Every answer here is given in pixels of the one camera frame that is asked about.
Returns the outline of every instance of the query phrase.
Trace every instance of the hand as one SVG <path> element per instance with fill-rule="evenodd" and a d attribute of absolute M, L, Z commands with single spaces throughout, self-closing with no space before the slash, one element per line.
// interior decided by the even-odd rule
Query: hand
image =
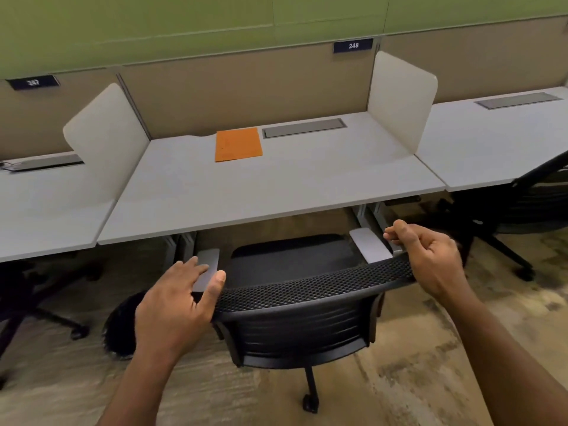
<path fill-rule="evenodd" d="M 408 251 L 416 281 L 442 305 L 447 297 L 469 291 L 456 243 L 448 235 L 396 220 L 385 239 Z"/>
<path fill-rule="evenodd" d="M 175 365 L 192 350 L 209 328 L 226 274 L 213 275 L 201 301 L 195 303 L 191 290 L 207 264 L 197 264 L 197 257 L 187 263 L 176 262 L 148 290 L 136 308 L 135 355 Z"/>

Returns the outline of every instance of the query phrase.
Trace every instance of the brown fabric panel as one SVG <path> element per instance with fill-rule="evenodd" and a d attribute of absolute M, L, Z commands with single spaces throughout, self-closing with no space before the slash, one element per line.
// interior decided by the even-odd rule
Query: brown fabric panel
<path fill-rule="evenodd" d="M 366 110 L 374 50 L 297 46 L 127 66 L 124 82 L 153 138 Z"/>
<path fill-rule="evenodd" d="M 0 159 L 69 151 L 63 126 L 117 76 L 109 70 L 55 75 L 60 87 L 14 91 L 0 80 Z"/>
<path fill-rule="evenodd" d="M 383 38 L 380 49 L 438 77 L 436 102 L 564 85 L 568 16 Z"/>

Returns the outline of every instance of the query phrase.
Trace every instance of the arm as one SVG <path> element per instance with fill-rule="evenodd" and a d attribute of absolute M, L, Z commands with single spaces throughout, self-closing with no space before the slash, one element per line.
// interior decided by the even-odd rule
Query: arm
<path fill-rule="evenodd" d="M 404 244 L 416 280 L 455 323 L 495 426 L 568 424 L 568 391 L 476 297 L 456 243 L 401 220 L 387 228 L 385 238 Z"/>
<path fill-rule="evenodd" d="M 148 290 L 136 309 L 136 351 L 98 426 L 156 423 L 167 380 L 208 329 L 225 282 L 224 271 L 215 273 L 196 304 L 191 289 L 207 268 L 197 257 L 177 262 Z"/>

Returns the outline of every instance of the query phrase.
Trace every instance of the black trash bin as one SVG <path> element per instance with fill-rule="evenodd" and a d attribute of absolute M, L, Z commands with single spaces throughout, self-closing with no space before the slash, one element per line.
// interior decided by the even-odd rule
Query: black trash bin
<path fill-rule="evenodd" d="M 146 291 L 130 296 L 111 312 L 103 327 L 104 349 L 119 360 L 129 360 L 136 349 L 134 314 Z"/>

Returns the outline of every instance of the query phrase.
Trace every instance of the orange folder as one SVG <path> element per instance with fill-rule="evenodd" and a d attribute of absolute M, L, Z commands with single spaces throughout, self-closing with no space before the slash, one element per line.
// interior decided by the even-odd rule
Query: orange folder
<path fill-rule="evenodd" d="M 259 131 L 256 128 L 217 132 L 216 162 L 260 157 L 261 155 L 262 147 L 260 146 Z"/>

